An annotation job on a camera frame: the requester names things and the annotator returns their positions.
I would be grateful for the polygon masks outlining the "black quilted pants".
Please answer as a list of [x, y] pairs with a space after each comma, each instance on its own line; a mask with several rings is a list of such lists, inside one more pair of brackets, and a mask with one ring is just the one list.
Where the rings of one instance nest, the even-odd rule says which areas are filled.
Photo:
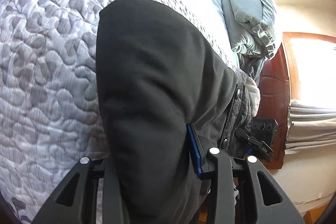
[[115, 0], [100, 12], [96, 76], [131, 223], [189, 223], [210, 182], [193, 170], [186, 126], [244, 157], [234, 136], [252, 122], [243, 78], [185, 17], [151, 0]]

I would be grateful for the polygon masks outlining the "dark wooden headboard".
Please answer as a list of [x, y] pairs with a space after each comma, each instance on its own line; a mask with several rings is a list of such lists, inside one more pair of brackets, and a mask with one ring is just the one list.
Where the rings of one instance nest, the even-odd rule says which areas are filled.
[[272, 161], [265, 165], [269, 170], [277, 170], [281, 169], [284, 163], [290, 102], [289, 72], [283, 46], [280, 46], [272, 60], [264, 63], [259, 89], [261, 101], [257, 117], [275, 119], [278, 123], [272, 145]]

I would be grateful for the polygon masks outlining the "white fleece blanket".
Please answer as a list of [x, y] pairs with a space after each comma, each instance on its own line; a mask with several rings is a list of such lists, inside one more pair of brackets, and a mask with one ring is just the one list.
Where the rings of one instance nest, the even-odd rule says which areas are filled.
[[248, 90], [248, 93], [250, 94], [251, 97], [251, 102], [252, 102], [252, 116], [255, 117], [258, 113], [259, 106], [260, 106], [260, 101], [261, 101], [261, 96], [260, 96], [260, 90], [256, 84], [256, 82], [251, 78], [247, 77], [245, 86]]

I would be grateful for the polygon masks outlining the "dark grey fleece garment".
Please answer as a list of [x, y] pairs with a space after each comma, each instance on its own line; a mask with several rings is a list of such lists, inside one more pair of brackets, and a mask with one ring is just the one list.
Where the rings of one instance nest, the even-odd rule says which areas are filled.
[[260, 75], [265, 63], [265, 59], [258, 57], [244, 56], [238, 53], [240, 69], [243, 70], [247, 76], [252, 78], [257, 86], [260, 83]]

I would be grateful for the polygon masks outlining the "grey quilted bedspread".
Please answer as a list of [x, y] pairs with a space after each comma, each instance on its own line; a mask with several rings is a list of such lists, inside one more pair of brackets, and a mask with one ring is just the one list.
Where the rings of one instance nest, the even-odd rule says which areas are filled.
[[[31, 223], [83, 156], [109, 148], [98, 110], [96, 34], [114, 0], [1, 0], [1, 195]], [[244, 77], [221, 0], [154, 0], [179, 12]]]

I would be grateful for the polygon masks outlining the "grey-blue folded duvet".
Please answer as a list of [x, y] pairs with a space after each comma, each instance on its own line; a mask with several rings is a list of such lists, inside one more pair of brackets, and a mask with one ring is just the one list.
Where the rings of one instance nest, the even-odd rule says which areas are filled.
[[274, 0], [221, 0], [231, 49], [271, 60], [282, 38]]

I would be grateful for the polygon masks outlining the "beige curtain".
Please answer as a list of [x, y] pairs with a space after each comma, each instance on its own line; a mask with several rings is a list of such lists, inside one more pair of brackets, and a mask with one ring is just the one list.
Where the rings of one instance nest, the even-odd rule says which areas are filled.
[[335, 107], [291, 100], [285, 153], [335, 145]]

